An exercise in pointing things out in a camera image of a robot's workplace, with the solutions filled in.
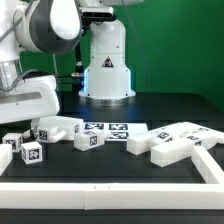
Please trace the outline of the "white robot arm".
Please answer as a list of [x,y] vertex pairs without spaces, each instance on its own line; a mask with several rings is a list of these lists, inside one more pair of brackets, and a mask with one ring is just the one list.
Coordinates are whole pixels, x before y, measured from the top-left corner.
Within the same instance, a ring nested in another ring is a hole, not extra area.
[[0,124],[59,112],[57,78],[21,69],[22,51],[66,54],[92,32],[91,61],[79,96],[115,105],[135,96],[125,64],[125,28],[116,5],[144,0],[0,0]]

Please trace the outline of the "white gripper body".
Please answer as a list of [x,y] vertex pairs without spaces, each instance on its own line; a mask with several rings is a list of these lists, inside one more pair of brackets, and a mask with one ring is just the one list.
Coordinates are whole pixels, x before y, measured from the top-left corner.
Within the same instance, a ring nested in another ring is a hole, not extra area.
[[26,78],[0,96],[0,124],[56,115],[60,106],[53,75]]

